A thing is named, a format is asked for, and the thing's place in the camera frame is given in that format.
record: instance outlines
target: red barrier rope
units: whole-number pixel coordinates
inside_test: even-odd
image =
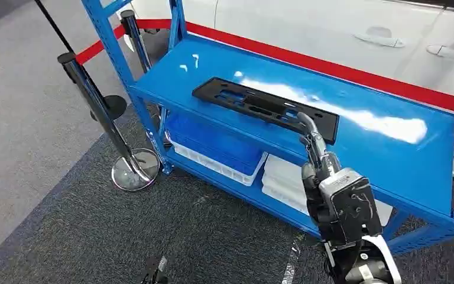
[[[170,24],[170,19],[137,20],[137,26],[139,28],[170,28]],[[117,39],[120,39],[124,35],[124,27],[122,25],[117,26],[113,31]],[[76,55],[77,62],[83,65],[98,53],[102,52],[102,50],[104,50],[102,42],[97,41],[92,46]]]
[[[169,28],[170,23],[171,20],[167,19],[137,20],[137,26],[139,28]],[[454,111],[453,95],[356,70],[191,22],[187,22],[187,31],[343,80]],[[121,25],[114,29],[114,35],[116,38],[121,38],[124,35],[124,29]],[[79,53],[76,56],[77,61],[79,64],[84,64],[102,50],[103,44],[97,41],[94,45]]]

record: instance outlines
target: chrome stanchion base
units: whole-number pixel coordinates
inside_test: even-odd
[[[134,173],[123,157],[119,157],[112,166],[112,181],[123,191],[135,192],[154,183],[159,174],[161,163],[152,150],[134,149],[132,152],[142,171],[149,177],[149,180],[146,181],[140,175]]]

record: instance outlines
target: black plastic panel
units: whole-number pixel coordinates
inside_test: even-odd
[[[339,121],[337,114],[219,78],[211,78],[197,87],[192,95],[301,134],[304,128],[297,119],[297,113],[303,112],[314,120],[328,144],[335,143]]]

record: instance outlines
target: white car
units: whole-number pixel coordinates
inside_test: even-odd
[[[183,6],[188,22],[454,96],[454,0],[183,0]],[[133,0],[125,9],[142,19],[171,18],[168,0]]]

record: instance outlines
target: blue plastic crate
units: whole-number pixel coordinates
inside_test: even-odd
[[[259,148],[186,115],[170,114],[166,119],[166,128],[174,142],[245,175],[253,174],[264,153]]]

